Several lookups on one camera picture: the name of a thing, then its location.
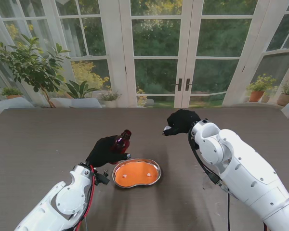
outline red cable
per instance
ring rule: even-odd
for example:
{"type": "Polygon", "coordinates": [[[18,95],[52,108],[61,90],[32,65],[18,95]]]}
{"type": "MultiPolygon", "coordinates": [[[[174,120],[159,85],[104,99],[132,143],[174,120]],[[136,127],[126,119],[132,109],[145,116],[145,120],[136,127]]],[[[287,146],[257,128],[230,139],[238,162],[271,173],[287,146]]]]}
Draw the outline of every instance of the red cable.
{"type": "MultiPolygon", "coordinates": [[[[85,212],[85,214],[83,215],[83,218],[85,218],[89,212],[89,209],[90,209],[90,206],[91,206],[91,203],[92,203],[92,200],[93,200],[93,194],[94,194],[94,188],[95,188],[95,184],[94,184],[94,169],[93,169],[93,166],[90,165],[90,168],[91,168],[91,172],[92,172],[92,189],[91,189],[91,196],[90,196],[90,201],[89,201],[89,204],[88,204],[88,208],[87,208],[87,211],[85,212]]],[[[80,227],[80,224],[81,224],[81,221],[79,222],[77,228],[76,228],[76,231],[78,231],[79,227],[80,227]]]]}

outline metal tray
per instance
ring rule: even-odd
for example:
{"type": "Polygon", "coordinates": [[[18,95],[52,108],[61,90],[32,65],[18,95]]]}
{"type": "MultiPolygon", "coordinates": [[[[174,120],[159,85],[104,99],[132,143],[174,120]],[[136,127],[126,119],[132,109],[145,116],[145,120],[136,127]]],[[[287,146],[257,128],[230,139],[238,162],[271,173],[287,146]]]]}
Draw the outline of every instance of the metal tray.
{"type": "Polygon", "coordinates": [[[148,185],[152,185],[152,184],[155,184],[159,178],[160,178],[160,175],[161,175],[161,170],[160,170],[160,167],[159,165],[154,161],[154,160],[149,160],[149,159],[131,159],[131,160],[126,160],[126,161],[123,161],[121,163],[119,163],[117,166],[115,166],[113,172],[112,172],[112,179],[114,180],[114,183],[121,187],[121,188],[132,188],[132,187],[135,187],[135,186],[138,186],[138,185],[144,185],[144,186],[148,186],[148,185]],[[155,169],[157,170],[158,172],[158,178],[156,179],[156,181],[150,183],[150,184],[134,184],[132,186],[129,186],[129,187],[125,187],[125,186],[122,186],[122,185],[119,185],[117,182],[116,182],[116,172],[124,165],[126,165],[127,163],[130,163],[130,162],[146,162],[148,164],[151,164],[155,167],[155,169]]]}

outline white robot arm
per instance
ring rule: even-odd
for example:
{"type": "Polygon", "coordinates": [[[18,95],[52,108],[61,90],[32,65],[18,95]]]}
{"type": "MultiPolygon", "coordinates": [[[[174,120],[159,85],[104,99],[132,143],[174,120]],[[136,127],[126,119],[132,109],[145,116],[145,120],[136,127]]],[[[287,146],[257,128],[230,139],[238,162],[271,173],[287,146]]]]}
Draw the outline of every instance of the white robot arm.
{"type": "Polygon", "coordinates": [[[193,126],[191,137],[203,159],[217,168],[225,191],[251,207],[271,231],[289,231],[289,193],[256,150],[207,120],[193,126]]]}
{"type": "Polygon", "coordinates": [[[70,175],[71,184],[57,183],[14,231],[74,230],[86,212],[84,189],[92,184],[93,173],[84,165],[76,165],[70,175]]]}

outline red bottle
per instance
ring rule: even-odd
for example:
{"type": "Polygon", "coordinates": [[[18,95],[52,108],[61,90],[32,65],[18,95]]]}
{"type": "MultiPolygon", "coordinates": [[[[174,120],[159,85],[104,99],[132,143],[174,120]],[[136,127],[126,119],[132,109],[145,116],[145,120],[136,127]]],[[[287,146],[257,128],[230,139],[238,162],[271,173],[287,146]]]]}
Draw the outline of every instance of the red bottle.
{"type": "Polygon", "coordinates": [[[125,151],[130,146],[130,137],[131,137],[131,131],[130,130],[124,130],[121,135],[117,136],[115,139],[114,145],[110,148],[110,150],[113,153],[120,153],[124,154],[125,151]]]}

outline tabletop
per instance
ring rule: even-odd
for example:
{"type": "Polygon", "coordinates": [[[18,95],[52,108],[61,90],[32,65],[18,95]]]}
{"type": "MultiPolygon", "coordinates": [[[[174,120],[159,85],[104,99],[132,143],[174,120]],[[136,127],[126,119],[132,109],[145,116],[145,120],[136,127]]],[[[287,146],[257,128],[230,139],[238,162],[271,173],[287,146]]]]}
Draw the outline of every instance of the tabletop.
{"type": "MultiPolygon", "coordinates": [[[[175,109],[8,109],[0,115],[0,231],[14,230],[56,183],[83,162],[101,137],[132,132],[132,158],[155,160],[161,179],[121,189],[95,188],[89,231],[225,231],[227,195],[198,165],[187,135],[161,135],[175,109]]],[[[289,191],[289,121],[272,108],[195,109],[236,132],[277,171],[289,191]]],[[[99,168],[111,173],[114,165],[99,168]]],[[[234,231],[261,231],[251,209],[231,198],[234,231]]]]}

